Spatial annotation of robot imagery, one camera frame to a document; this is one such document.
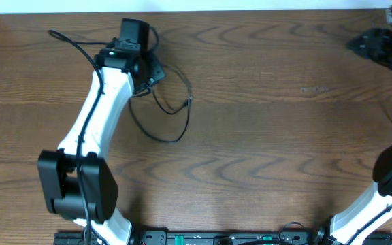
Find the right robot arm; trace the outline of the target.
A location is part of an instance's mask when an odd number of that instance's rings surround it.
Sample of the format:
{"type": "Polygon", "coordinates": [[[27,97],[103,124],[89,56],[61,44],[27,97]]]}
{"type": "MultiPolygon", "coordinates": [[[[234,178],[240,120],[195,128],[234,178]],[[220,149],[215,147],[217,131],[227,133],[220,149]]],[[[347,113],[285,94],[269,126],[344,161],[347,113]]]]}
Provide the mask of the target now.
{"type": "MultiPolygon", "coordinates": [[[[371,28],[346,43],[356,55],[392,70],[392,6],[385,11],[389,28],[371,28]]],[[[392,218],[392,146],[376,160],[372,184],[347,209],[329,218],[311,244],[362,244],[392,218]]]]}

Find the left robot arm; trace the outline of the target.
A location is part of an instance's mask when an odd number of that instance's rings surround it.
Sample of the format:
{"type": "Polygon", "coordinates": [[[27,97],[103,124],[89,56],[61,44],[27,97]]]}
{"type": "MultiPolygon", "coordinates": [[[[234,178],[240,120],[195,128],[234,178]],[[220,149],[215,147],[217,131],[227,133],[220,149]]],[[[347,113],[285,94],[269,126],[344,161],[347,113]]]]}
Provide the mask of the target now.
{"type": "Polygon", "coordinates": [[[41,152],[37,167],[50,213],[83,226],[81,242],[129,244],[132,224],[116,207],[118,186],[107,165],[110,142],[125,105],[163,78],[148,47],[152,27],[124,18],[120,35],[94,57],[90,91],[55,151],[41,152]]]}

